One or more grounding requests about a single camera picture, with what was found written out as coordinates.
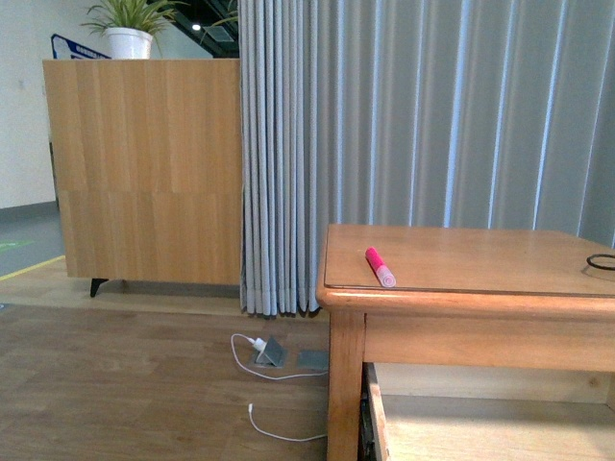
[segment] pink highlighter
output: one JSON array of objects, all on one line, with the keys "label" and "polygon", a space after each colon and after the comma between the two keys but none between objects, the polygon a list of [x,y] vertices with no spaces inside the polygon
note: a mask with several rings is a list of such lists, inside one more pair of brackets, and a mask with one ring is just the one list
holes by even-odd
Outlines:
[{"label": "pink highlighter", "polygon": [[395,286],[395,277],[386,267],[386,264],[384,264],[384,261],[374,247],[370,247],[365,251],[365,258],[383,287],[392,288]]}]

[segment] green plant leaves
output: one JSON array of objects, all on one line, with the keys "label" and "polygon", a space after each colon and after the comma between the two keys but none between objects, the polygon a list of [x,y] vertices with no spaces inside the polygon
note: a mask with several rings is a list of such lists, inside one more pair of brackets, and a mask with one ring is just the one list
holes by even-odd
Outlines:
[{"label": "green plant leaves", "polygon": [[175,7],[184,2],[157,0],[150,4],[147,0],[100,0],[87,10],[93,15],[88,26],[93,33],[103,34],[110,27],[137,29],[155,36],[175,19]]}]

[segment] power plug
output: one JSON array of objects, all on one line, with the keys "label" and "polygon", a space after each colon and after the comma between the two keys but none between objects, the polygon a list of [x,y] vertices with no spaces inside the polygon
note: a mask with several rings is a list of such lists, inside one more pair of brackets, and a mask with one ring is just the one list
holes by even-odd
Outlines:
[{"label": "power plug", "polygon": [[263,341],[260,338],[257,338],[254,343],[252,343],[252,347],[262,353],[267,347],[267,342]]}]

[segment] curtain fold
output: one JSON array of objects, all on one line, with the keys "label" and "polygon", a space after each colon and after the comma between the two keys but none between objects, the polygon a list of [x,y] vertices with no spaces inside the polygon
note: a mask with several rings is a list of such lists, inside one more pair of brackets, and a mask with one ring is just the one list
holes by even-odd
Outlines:
[{"label": "curtain fold", "polygon": [[242,305],[315,310],[328,223],[615,246],[614,0],[240,0]]}]

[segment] black cable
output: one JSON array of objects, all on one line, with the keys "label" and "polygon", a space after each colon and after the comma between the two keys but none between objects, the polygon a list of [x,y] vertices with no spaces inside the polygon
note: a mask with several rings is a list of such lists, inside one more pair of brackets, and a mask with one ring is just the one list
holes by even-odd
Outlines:
[{"label": "black cable", "polygon": [[594,259],[597,259],[599,257],[606,257],[608,259],[615,259],[615,255],[607,255],[605,253],[598,253],[598,254],[589,256],[586,259],[587,260],[587,264],[589,264],[592,267],[595,267],[596,269],[602,269],[603,271],[615,271],[615,263],[612,266],[605,266],[603,264],[600,264],[599,262],[594,262]]}]

